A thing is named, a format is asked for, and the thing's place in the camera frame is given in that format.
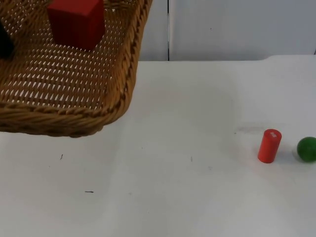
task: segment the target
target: wicker basket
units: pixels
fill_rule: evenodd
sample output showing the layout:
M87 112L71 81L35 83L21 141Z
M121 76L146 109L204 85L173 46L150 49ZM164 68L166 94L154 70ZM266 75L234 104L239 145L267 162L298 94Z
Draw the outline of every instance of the wicker basket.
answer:
M1 0L15 55L0 59L0 131L91 135L128 109L152 0L105 0L106 33L91 52L54 43L49 2Z

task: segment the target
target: white wall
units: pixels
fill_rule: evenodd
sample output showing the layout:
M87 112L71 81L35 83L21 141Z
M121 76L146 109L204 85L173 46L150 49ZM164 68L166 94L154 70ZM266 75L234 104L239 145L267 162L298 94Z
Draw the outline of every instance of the white wall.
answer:
M170 59L313 54L315 12L316 0L170 0Z
M145 27L140 60L168 59L167 0L154 0Z

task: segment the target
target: red cube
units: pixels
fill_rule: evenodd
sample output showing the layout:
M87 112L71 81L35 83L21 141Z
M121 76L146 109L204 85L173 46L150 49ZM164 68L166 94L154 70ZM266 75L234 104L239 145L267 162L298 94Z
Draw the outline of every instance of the red cube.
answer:
M92 50L105 33L103 0L54 0L47 13L58 44Z

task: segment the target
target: white table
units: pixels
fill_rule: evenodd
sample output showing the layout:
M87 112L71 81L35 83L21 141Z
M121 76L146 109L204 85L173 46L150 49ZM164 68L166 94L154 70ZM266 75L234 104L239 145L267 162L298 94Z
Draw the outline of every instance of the white table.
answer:
M96 135L0 133L0 236L314 237L316 164L292 149L316 136L315 102L314 56L142 62ZM283 135L272 164L266 128Z

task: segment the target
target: green sphere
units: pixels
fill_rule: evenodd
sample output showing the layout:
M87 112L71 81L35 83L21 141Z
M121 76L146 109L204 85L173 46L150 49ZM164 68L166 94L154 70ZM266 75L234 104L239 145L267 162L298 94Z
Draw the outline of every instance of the green sphere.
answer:
M297 153L305 162L316 161L316 138L306 137L297 144Z

